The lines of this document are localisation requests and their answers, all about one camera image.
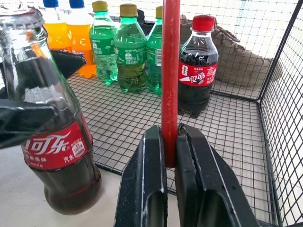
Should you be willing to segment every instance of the red stick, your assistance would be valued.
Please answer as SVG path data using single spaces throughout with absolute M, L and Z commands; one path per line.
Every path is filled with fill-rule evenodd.
M 178 63 L 180 0 L 163 0 L 162 27 L 162 136 L 166 167 L 175 167 L 178 136 Z

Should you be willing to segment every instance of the white table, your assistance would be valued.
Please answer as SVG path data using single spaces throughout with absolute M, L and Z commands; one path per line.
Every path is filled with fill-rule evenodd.
M 27 167 L 20 147 L 0 150 L 1 227 L 112 227 L 121 177 L 101 170 L 102 196 L 79 215 L 53 211 L 45 201 L 43 183 Z M 179 227 L 177 198 L 168 195 L 169 227 Z

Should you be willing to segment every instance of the coca-cola bottle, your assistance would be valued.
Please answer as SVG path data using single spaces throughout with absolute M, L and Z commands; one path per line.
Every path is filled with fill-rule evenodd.
M 218 63 L 218 51 L 212 41 L 215 18 L 195 16 L 192 35 L 180 51 L 178 73 L 178 109 L 198 117 L 207 107 Z
M 99 199 L 101 174 L 80 105 L 47 46 L 36 9 L 0 16 L 1 56 L 9 99 L 53 105 L 54 118 L 21 145 L 25 163 L 45 185 L 48 204 L 77 214 Z

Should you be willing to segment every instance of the wire mesh basket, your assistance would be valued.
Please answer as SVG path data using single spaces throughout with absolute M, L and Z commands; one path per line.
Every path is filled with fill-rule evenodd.
M 119 22 L 119 5 L 135 3 L 145 22 L 155 21 L 162 0 L 108 1 Z M 216 17 L 219 66 L 209 105 L 194 126 L 235 172 L 261 226 L 303 226 L 303 8 L 302 0 L 182 0 L 180 43 L 193 16 Z M 41 5 L 28 1 L 23 5 Z M 60 2 L 69 13 L 68 1 Z M 91 10 L 91 1 L 86 1 Z M 143 132 L 160 125 L 161 99 L 144 90 L 122 93 L 96 78 L 74 75 L 69 83 L 81 103 L 94 142 L 94 160 L 122 174 Z M 168 188 L 176 192 L 174 170 Z

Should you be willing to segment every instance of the orange juice bottle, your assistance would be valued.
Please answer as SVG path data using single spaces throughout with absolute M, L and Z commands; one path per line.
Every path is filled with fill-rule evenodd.
M 58 8 L 58 0 L 43 0 L 45 12 L 44 28 L 47 31 L 47 43 L 51 50 L 71 53 L 71 36 L 66 24 L 66 16 Z
M 93 17 L 85 11 L 83 0 L 70 0 L 70 6 L 71 14 L 68 16 L 67 25 L 71 32 L 71 52 L 86 59 L 86 65 L 79 69 L 78 73 L 91 78 L 96 75 L 96 65 L 89 40 Z

